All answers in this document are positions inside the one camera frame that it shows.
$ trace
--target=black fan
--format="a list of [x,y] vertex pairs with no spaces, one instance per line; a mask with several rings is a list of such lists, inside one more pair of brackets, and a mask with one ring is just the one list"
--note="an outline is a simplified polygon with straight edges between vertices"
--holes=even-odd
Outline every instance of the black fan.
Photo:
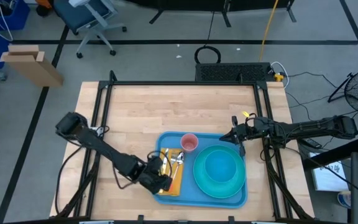
[[[338,92],[338,90],[340,90],[342,88],[342,86],[344,86],[345,84],[346,84],[346,86],[344,89],[344,95],[333,98],[333,96]],[[358,111],[358,73],[355,75],[353,75],[351,73],[348,74],[347,79],[328,98],[328,103],[330,103],[334,100],[337,100],[339,98],[342,98],[342,97],[345,97],[348,104],[353,109]]]

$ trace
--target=cardboard box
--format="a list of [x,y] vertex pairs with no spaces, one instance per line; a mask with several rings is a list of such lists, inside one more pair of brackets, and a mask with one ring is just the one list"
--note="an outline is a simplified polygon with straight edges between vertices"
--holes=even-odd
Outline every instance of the cardboard box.
[[38,45],[10,45],[0,62],[8,63],[39,87],[63,85],[64,78],[45,58],[45,52],[39,51]]

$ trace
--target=office chair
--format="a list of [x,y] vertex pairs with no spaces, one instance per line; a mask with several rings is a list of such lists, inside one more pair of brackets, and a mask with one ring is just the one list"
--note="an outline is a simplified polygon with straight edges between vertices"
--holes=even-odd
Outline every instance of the office chair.
[[83,57],[81,49],[92,35],[96,35],[110,48],[111,55],[116,54],[103,31],[122,27],[122,31],[126,32],[127,28],[123,23],[109,25],[106,21],[118,13],[111,0],[54,0],[53,8],[75,35],[78,35],[80,29],[88,29],[76,51],[78,58]]

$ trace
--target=wooden table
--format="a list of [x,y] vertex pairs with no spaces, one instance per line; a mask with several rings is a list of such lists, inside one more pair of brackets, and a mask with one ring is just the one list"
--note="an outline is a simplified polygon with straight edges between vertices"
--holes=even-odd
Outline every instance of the wooden table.
[[[91,119],[97,82],[84,82],[76,112]],[[263,93],[260,91],[265,112]],[[275,121],[291,123],[290,110],[282,83],[268,83],[268,93]],[[99,112],[100,123],[104,97]],[[227,133],[231,116],[243,120],[242,111],[256,113],[254,92],[251,86],[114,86],[109,106],[107,125],[111,128],[104,140],[121,152],[135,154],[146,160],[155,149],[158,136],[165,131]],[[125,190],[118,189],[111,162],[102,157],[93,203],[92,219],[136,220],[274,220],[272,200],[265,162],[260,157],[262,141],[245,142],[248,199],[239,209],[219,209],[161,205],[139,184]],[[297,149],[296,142],[288,147]],[[76,146],[67,144],[65,158]],[[282,149],[282,162],[289,191],[305,211],[314,216],[300,155]],[[85,150],[67,163],[60,181],[58,204],[62,209],[78,188]],[[119,176],[119,181],[126,179]],[[285,217],[281,191],[277,188],[280,213]],[[81,214],[85,214],[86,200]],[[55,214],[52,206],[51,215]]]

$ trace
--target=blue tray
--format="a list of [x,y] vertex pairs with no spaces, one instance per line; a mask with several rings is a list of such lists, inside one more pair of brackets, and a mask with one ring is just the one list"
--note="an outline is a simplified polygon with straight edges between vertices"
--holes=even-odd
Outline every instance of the blue tray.
[[[157,139],[156,151],[160,151],[162,147],[167,148],[181,148],[180,139],[186,134],[183,132],[165,132]],[[154,195],[154,199],[161,204],[167,205],[187,205],[198,207],[216,207],[216,208],[240,208],[247,201],[247,172],[246,182],[241,190],[229,198],[213,198],[205,194],[197,185],[193,175],[193,164],[198,155],[203,149],[208,146],[222,145],[229,147],[239,152],[239,147],[229,143],[220,141],[222,134],[210,133],[193,133],[198,137],[198,147],[191,153],[186,153],[183,170],[183,177],[181,181],[180,195],[177,197]]]

